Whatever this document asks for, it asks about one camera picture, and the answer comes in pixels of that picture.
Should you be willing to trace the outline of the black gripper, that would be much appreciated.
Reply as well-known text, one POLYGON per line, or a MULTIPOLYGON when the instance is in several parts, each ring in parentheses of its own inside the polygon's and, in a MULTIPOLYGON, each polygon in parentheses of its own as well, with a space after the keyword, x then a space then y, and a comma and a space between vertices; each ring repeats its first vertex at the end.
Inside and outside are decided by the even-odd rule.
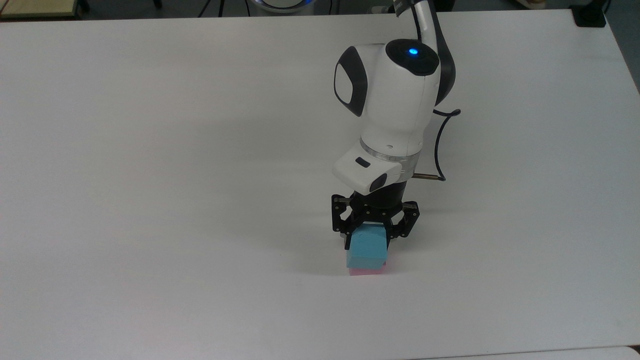
POLYGON ((398 182, 370 194, 354 191, 348 197, 340 194, 331 196, 332 230, 343 235, 346 251, 350 250, 352 236, 364 223, 367 212, 370 215, 384 213, 387 248, 394 239, 406 238, 410 234, 420 210, 415 201, 403 202, 406 186, 406 182, 398 182))

